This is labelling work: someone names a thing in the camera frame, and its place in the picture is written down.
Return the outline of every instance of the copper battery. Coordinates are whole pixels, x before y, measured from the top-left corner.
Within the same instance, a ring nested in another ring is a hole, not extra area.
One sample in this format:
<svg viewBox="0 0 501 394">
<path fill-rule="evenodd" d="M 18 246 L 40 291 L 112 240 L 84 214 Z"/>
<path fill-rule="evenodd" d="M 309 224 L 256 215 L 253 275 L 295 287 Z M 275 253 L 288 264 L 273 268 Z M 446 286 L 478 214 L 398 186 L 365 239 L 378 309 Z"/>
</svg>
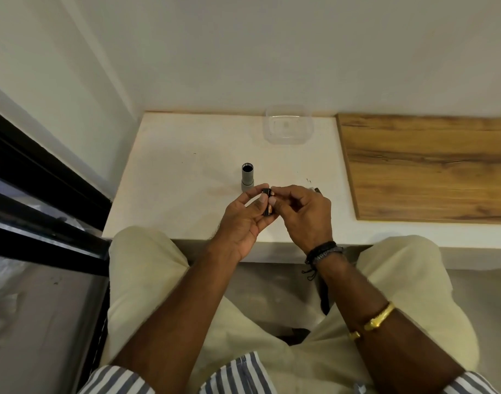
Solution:
<svg viewBox="0 0 501 394">
<path fill-rule="evenodd" d="M 261 190 L 263 193 L 265 193 L 269 198 L 271 196 L 274 196 L 274 192 L 272 189 L 270 188 L 264 188 Z M 265 211 L 263 212 L 263 216 L 264 217 L 267 217 L 268 215 L 271 215 L 271 214 L 274 214 L 274 209 L 273 207 L 270 205 L 270 204 L 267 204 L 267 208 L 265 209 Z"/>
</svg>

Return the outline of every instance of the gold bangle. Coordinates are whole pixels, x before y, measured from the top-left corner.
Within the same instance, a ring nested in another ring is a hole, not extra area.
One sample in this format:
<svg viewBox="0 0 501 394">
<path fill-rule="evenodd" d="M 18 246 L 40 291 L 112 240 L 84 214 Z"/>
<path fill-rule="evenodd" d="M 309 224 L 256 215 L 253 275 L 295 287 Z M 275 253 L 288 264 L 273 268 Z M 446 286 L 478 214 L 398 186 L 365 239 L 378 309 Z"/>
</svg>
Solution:
<svg viewBox="0 0 501 394">
<path fill-rule="evenodd" d="M 378 329 L 382 322 L 385 321 L 385 319 L 393 312 L 395 309 L 395 306 L 392 302 L 389 302 L 389 305 L 385 307 L 384 311 L 379 313 L 376 317 L 374 317 L 372 320 L 370 320 L 368 323 L 366 323 L 363 328 L 366 331 L 373 331 L 375 329 Z"/>
<path fill-rule="evenodd" d="M 354 332 L 350 332 L 349 333 L 349 338 L 352 340 L 352 341 L 355 341 L 357 339 L 359 339 L 361 336 L 360 334 L 357 332 L 357 331 L 354 331 Z"/>
</svg>

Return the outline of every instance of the wood grain panel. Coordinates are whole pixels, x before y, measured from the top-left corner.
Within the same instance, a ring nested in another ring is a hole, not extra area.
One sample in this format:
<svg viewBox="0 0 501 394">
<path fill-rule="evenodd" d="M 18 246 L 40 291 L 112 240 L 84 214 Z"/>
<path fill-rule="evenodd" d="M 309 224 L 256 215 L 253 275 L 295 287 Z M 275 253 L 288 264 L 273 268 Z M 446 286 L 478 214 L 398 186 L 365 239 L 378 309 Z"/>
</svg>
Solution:
<svg viewBox="0 0 501 394">
<path fill-rule="evenodd" d="M 358 219 L 501 224 L 501 118 L 337 120 Z"/>
</svg>

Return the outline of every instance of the striped shirt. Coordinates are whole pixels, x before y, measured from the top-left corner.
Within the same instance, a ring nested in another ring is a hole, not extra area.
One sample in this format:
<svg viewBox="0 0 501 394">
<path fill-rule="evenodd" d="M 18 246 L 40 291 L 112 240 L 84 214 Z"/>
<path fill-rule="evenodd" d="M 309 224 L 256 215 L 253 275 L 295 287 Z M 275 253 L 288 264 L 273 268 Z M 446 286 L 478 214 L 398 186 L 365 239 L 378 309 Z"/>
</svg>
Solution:
<svg viewBox="0 0 501 394">
<path fill-rule="evenodd" d="M 365 386 L 354 386 L 355 393 L 365 393 Z M 475 372 L 465 372 L 443 391 L 445 394 L 498 394 Z M 256 352 L 236 358 L 221 367 L 198 391 L 198 394 L 276 394 L 276 389 Z M 137 374 L 119 366 L 104 366 L 95 371 L 78 394 L 155 394 Z"/>
</svg>

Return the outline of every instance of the white table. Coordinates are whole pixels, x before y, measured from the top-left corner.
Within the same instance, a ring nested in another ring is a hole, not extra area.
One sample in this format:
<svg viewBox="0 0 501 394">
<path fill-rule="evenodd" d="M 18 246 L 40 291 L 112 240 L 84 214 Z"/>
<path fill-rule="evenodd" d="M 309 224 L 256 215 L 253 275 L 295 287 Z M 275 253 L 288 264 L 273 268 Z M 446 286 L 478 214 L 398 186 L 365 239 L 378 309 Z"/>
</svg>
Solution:
<svg viewBox="0 0 501 394">
<path fill-rule="evenodd" d="M 191 257 L 241 193 L 241 165 L 249 162 L 256 184 L 314 186 L 330 198 L 337 243 L 373 244 L 388 236 L 416 234 L 441 247 L 501 250 L 501 225 L 356 220 L 336 120 L 313 122 L 307 143 L 272 145 L 263 137 L 262 117 L 146 113 L 103 237 L 130 225 L 157 227 Z M 475 253 L 454 254 L 464 263 Z M 501 251 L 493 252 L 497 257 L 501 259 Z M 303 259 L 279 219 L 260 234 L 246 261 Z"/>
</svg>

